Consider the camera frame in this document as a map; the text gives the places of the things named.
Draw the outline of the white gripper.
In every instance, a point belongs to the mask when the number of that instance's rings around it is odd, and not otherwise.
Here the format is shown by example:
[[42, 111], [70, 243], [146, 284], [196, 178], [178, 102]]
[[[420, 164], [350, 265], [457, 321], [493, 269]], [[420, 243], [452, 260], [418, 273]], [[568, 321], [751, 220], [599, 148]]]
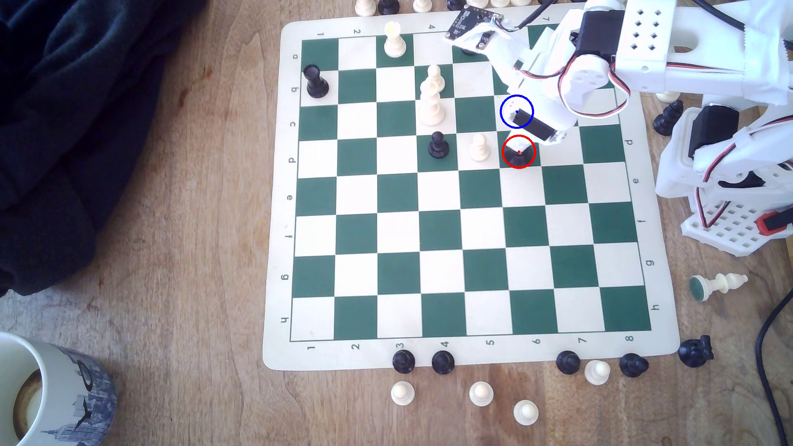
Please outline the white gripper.
[[486, 48], [491, 65], [507, 86], [502, 121], [535, 142], [559, 144], [577, 122], [558, 93], [560, 74], [575, 49], [570, 29], [545, 28], [534, 46], [527, 43], [526, 37], [496, 32]]

